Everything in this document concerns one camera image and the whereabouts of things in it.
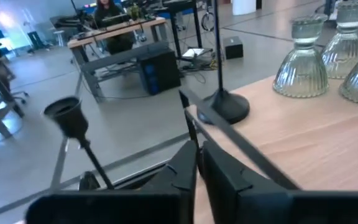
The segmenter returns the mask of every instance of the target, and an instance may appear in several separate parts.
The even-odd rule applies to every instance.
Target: concrete floor
[[[244,44],[244,58],[225,62],[224,84],[228,90],[275,75],[293,47],[290,19],[312,14],[323,2],[264,0],[263,3],[262,10],[245,16],[232,16],[230,5],[219,9],[221,35],[239,36]],[[195,45],[192,17],[185,17],[184,21],[185,24],[189,21],[189,26],[180,33],[183,39],[181,45]],[[318,44],[326,44],[334,33],[334,26],[327,24]],[[214,47],[213,42],[213,34],[203,34],[205,47]],[[89,120],[91,147],[102,165],[108,166],[112,180],[171,158],[187,137],[176,89],[133,100],[108,98],[106,102],[97,104],[82,83],[78,86],[79,74],[76,67],[70,64],[70,59],[71,52],[59,48],[37,52],[31,57],[15,58],[9,65],[17,75],[12,82],[14,90],[27,91],[30,99],[23,106],[26,116],[21,130],[12,138],[0,142],[0,223],[20,220],[28,204],[48,192],[52,179],[59,179],[59,174],[54,175],[57,161],[63,164],[63,167],[57,167],[57,171],[62,170],[60,182],[68,188],[75,187],[76,177],[82,172],[93,170],[76,142],[70,141],[67,153],[64,153],[61,133],[41,115],[49,103],[74,95],[77,89],[82,109]],[[201,72],[186,76],[182,84],[189,86],[200,97],[205,97],[213,93],[218,82],[216,72]],[[137,75],[117,77],[104,82],[101,87],[107,97],[127,98],[146,94]],[[139,157],[139,152],[144,149],[153,153]],[[138,155],[134,160],[117,163],[136,153]]]

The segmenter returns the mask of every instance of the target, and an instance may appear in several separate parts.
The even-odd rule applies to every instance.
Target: computer tower
[[[180,72],[172,50],[150,52],[139,58],[138,65],[142,85],[150,95],[180,86]]]

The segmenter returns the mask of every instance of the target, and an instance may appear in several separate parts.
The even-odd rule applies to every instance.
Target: black lamp shade
[[[56,122],[68,138],[84,139],[88,121],[81,110],[81,101],[69,96],[48,105],[44,115]]]

